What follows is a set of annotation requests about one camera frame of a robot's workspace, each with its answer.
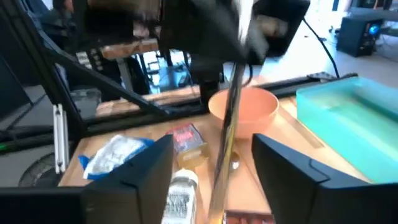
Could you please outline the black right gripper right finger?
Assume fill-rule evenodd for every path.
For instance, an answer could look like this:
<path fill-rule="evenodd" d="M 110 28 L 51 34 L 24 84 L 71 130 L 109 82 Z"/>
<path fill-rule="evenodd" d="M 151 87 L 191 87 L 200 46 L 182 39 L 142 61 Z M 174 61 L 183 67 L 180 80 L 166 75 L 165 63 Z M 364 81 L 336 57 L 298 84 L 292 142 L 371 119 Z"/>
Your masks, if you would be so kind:
<path fill-rule="evenodd" d="M 370 184 L 265 135 L 252 137 L 276 224 L 398 224 L 398 184 Z"/>

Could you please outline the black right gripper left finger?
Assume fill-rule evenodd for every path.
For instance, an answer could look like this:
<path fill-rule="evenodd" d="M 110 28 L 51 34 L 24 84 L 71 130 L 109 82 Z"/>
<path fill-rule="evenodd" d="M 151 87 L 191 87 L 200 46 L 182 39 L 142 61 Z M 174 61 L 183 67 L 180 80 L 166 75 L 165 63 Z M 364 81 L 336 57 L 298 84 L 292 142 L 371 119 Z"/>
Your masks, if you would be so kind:
<path fill-rule="evenodd" d="M 173 156 L 165 135 L 85 186 L 0 188 L 0 224 L 160 224 Z"/>

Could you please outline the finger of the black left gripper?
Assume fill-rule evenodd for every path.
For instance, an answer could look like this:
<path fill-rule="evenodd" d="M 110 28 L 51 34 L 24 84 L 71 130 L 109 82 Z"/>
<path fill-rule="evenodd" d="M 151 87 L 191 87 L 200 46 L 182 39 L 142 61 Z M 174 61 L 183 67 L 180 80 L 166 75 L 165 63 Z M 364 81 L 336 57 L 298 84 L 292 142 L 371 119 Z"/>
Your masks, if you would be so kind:
<path fill-rule="evenodd" d="M 267 58 L 283 56 L 309 6 L 309 0 L 255 0 L 247 39 L 247 63 L 262 64 Z"/>
<path fill-rule="evenodd" d="M 224 62 L 244 62 L 230 0 L 164 0 L 161 46 Z"/>

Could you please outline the bagel seasoning jar white lid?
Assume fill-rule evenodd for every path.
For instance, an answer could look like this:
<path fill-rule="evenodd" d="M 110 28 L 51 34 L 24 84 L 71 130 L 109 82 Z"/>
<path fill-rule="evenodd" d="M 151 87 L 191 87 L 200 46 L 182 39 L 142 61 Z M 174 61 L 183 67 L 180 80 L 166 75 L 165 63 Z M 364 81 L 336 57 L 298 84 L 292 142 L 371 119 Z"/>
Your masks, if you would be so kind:
<path fill-rule="evenodd" d="M 161 224 L 195 224 L 198 176 L 180 169 L 172 174 Z"/>

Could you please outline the thin silver metal utensil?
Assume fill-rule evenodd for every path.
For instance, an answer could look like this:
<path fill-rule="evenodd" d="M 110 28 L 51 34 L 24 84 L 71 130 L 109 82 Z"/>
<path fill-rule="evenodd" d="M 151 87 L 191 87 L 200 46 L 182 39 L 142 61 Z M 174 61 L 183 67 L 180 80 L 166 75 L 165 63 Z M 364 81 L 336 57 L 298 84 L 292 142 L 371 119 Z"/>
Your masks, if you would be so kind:
<path fill-rule="evenodd" d="M 237 152 L 233 152 L 231 154 L 231 159 L 230 159 L 230 165 L 229 165 L 229 170 L 234 171 L 237 170 L 240 166 L 240 157 Z"/>

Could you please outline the dark gold long utensil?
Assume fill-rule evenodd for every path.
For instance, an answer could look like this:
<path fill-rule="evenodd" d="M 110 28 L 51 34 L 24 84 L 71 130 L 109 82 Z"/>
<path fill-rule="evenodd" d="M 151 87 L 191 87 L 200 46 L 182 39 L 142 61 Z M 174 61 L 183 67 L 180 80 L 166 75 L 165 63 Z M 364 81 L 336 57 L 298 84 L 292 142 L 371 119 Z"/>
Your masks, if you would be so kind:
<path fill-rule="evenodd" d="M 233 0 L 233 3 L 239 16 L 238 40 L 241 45 L 245 46 L 248 39 L 254 0 Z M 224 203 L 229 183 L 230 163 L 233 154 L 234 134 L 238 122 L 239 100 L 245 67 L 246 62 L 236 62 L 233 66 L 232 83 L 228 90 L 220 149 L 206 224 L 223 224 Z"/>

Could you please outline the blue white snack bag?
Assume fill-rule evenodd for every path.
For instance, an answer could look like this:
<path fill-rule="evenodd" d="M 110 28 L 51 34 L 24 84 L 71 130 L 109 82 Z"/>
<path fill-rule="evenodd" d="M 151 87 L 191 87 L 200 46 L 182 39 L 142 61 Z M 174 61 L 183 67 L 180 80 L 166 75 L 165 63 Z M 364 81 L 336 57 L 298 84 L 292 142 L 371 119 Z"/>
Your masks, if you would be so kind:
<path fill-rule="evenodd" d="M 93 156 L 78 156 L 83 168 L 83 178 L 97 180 L 106 176 L 126 161 L 155 143 L 152 139 L 115 135 Z"/>

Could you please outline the black computer tower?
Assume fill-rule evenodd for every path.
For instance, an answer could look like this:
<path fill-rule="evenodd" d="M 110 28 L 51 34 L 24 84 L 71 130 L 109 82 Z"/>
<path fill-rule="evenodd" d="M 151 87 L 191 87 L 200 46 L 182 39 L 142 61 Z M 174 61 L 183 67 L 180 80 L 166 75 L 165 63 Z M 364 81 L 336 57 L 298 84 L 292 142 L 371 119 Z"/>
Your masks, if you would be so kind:
<path fill-rule="evenodd" d="M 369 56 L 373 53 L 381 33 L 384 20 L 373 16 L 346 16 L 342 18 L 337 51 L 353 57 Z"/>

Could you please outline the orange plastic bowl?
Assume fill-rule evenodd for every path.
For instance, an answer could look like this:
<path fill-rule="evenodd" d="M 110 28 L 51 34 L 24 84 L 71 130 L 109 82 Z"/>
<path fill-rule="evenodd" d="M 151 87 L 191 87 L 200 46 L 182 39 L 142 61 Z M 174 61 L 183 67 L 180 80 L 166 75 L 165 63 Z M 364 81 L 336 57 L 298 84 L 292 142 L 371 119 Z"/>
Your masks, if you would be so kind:
<path fill-rule="evenodd" d="M 208 102 L 211 120 L 217 128 L 222 128 L 227 90 L 215 93 Z M 279 101 L 271 92 L 257 87 L 244 87 L 239 101 L 239 116 L 235 131 L 238 139 L 250 139 L 253 134 L 263 133 L 275 120 Z"/>

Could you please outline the teal translucent plastic bin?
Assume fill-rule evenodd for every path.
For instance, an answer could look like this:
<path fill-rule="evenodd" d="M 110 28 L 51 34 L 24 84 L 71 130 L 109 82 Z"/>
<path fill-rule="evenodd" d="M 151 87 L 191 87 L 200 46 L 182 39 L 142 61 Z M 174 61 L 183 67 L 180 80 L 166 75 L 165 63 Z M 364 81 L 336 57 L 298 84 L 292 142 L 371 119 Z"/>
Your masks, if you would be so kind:
<path fill-rule="evenodd" d="M 376 184 L 398 183 L 398 88 L 346 78 L 297 90 L 297 117 Z"/>

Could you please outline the silver aluminium extrusion post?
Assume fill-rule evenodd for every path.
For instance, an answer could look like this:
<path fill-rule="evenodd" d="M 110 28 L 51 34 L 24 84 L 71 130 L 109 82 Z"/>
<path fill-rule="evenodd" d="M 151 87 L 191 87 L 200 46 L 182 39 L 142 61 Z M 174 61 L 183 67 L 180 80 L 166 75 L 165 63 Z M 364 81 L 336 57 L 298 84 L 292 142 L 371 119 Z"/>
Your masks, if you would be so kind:
<path fill-rule="evenodd" d="M 62 174 L 70 162 L 67 114 L 62 104 L 53 105 L 55 172 Z"/>

